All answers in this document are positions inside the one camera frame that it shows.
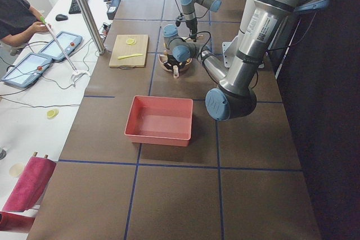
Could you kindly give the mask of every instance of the folded red cloth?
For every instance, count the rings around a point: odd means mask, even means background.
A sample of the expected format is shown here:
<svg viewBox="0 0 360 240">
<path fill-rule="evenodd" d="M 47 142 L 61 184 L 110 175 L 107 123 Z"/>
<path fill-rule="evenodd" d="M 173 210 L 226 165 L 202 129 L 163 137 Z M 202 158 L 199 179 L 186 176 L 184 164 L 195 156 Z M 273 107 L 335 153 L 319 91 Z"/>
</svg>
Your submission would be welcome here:
<svg viewBox="0 0 360 240">
<path fill-rule="evenodd" d="M 35 218 L 0 212 L 0 230 L 14 233 L 29 233 Z"/>
<path fill-rule="evenodd" d="M 24 212 L 32 208 L 44 192 L 55 166 L 49 159 L 31 157 L 2 210 Z"/>
</svg>

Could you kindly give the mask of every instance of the wooden cutting board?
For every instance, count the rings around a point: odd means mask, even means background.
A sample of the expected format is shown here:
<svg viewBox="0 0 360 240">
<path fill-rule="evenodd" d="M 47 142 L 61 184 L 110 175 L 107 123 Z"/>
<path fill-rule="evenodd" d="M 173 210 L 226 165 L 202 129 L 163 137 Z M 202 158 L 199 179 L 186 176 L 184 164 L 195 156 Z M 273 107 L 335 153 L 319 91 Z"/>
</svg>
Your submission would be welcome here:
<svg viewBox="0 0 360 240">
<path fill-rule="evenodd" d="M 148 43 L 148 35 L 117 35 L 109 67 L 145 67 Z M 142 56 L 118 59 L 119 56 L 129 56 L 134 53 L 140 53 Z"/>
</svg>

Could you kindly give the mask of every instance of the person's hand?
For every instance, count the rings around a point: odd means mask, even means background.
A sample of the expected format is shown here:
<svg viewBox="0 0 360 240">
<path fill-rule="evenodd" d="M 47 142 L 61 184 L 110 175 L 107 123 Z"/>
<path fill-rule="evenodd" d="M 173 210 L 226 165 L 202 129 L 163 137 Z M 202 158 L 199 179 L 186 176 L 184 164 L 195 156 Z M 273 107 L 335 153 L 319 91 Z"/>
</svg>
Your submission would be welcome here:
<svg viewBox="0 0 360 240">
<path fill-rule="evenodd" d="M 36 33 L 36 32 L 47 32 L 48 31 L 47 27 L 42 22 L 39 22 L 39 21 L 34 22 L 31 25 L 31 28 L 32 28 L 34 33 Z"/>
</svg>

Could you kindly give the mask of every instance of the black keyboard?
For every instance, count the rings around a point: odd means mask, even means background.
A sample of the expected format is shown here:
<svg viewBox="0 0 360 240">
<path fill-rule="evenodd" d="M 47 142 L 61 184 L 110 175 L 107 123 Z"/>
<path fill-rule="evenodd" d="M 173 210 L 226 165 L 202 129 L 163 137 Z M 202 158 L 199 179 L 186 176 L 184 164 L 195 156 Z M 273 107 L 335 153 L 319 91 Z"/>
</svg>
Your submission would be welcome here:
<svg viewBox="0 0 360 240">
<path fill-rule="evenodd" d="M 80 10 L 77 0 L 72 0 L 70 9 L 69 9 L 69 14 L 75 14 L 75 13 L 81 13 L 81 10 Z"/>
</svg>

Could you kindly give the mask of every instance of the person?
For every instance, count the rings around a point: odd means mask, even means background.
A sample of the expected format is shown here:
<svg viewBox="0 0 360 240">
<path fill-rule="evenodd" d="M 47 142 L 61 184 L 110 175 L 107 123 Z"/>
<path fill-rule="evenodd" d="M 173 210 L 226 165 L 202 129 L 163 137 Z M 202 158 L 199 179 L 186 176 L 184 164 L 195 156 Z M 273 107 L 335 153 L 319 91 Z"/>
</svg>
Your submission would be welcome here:
<svg viewBox="0 0 360 240">
<path fill-rule="evenodd" d="M 41 16 L 27 0 L 0 0 L 0 40 L 17 47 L 35 33 L 47 32 Z"/>
</svg>

